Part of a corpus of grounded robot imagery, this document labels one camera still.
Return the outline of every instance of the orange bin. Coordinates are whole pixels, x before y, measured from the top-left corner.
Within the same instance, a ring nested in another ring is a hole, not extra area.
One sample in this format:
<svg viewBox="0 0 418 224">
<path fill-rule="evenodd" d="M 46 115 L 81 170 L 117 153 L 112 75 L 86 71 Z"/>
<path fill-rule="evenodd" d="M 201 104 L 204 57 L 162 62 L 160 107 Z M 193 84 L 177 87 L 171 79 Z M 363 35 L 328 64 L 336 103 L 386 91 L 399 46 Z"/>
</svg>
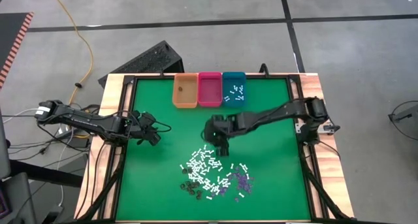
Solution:
<svg viewBox="0 0 418 224">
<path fill-rule="evenodd" d="M 197 73 L 178 73 L 174 76 L 172 103 L 177 108 L 197 106 Z"/>
</svg>

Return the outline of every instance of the red striped edge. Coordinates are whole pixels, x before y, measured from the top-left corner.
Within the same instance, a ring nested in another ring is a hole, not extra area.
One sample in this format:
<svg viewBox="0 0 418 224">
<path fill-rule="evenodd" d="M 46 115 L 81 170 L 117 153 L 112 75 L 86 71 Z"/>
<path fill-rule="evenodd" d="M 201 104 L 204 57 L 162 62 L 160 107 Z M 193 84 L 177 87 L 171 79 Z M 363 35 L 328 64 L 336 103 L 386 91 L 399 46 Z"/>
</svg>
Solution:
<svg viewBox="0 0 418 224">
<path fill-rule="evenodd" d="M 25 37 L 26 31 L 29 29 L 29 24 L 31 23 L 33 18 L 33 12 L 30 12 L 26 14 L 25 21 L 23 22 L 22 26 L 20 27 L 19 33 L 14 40 L 12 49 L 8 53 L 8 56 L 6 58 L 6 62 L 3 65 L 3 67 L 0 69 L 0 89 L 3 87 L 6 81 L 6 77 L 10 69 L 12 68 L 12 64 L 14 61 L 14 58 L 18 54 L 20 45 Z"/>
</svg>

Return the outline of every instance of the blue bin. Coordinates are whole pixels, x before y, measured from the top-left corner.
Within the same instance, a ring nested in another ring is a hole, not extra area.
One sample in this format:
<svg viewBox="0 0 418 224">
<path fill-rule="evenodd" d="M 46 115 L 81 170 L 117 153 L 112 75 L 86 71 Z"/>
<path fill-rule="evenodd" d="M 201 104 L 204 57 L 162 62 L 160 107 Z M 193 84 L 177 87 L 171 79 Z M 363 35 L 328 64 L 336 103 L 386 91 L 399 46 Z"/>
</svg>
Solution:
<svg viewBox="0 0 418 224">
<path fill-rule="evenodd" d="M 222 74 L 223 105 L 242 107 L 246 102 L 246 74 L 244 72 L 224 72 Z"/>
</svg>

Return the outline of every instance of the green table surface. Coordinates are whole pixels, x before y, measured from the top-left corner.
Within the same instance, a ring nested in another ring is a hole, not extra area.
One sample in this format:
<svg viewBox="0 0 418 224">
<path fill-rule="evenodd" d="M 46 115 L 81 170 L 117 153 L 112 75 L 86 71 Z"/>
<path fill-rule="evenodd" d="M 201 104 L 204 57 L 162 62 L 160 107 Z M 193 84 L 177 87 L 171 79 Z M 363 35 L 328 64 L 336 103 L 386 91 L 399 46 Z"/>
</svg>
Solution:
<svg viewBox="0 0 418 224">
<path fill-rule="evenodd" d="M 191 154 L 206 144 L 201 138 L 212 114 L 234 114 L 244 110 L 262 111 L 289 100 L 284 79 L 247 80 L 243 108 L 178 109 L 172 103 L 173 80 L 139 80 L 134 110 L 151 113 L 172 130 L 160 133 L 156 146 L 136 140 L 128 143 L 116 219 L 119 221 L 179 220 L 307 220 L 308 198 L 298 158 L 292 120 L 261 126 L 247 135 L 230 139 L 230 156 L 222 157 L 223 170 L 212 169 L 205 177 L 216 182 L 229 172 L 231 163 L 245 164 L 251 180 L 251 194 L 237 189 L 236 180 L 225 196 L 212 200 L 203 190 L 197 200 L 180 184 L 188 180 L 186 167 Z"/>
</svg>

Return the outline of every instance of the pink bin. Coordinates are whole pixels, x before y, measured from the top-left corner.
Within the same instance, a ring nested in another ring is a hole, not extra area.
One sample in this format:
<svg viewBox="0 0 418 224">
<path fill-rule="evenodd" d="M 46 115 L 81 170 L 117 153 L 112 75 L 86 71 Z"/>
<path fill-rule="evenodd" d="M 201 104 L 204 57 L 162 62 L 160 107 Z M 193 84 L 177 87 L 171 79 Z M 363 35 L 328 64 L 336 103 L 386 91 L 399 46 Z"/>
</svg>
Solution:
<svg viewBox="0 0 418 224">
<path fill-rule="evenodd" d="M 219 107 L 222 104 L 222 73 L 200 72 L 198 81 L 199 105 L 204 107 Z"/>
</svg>

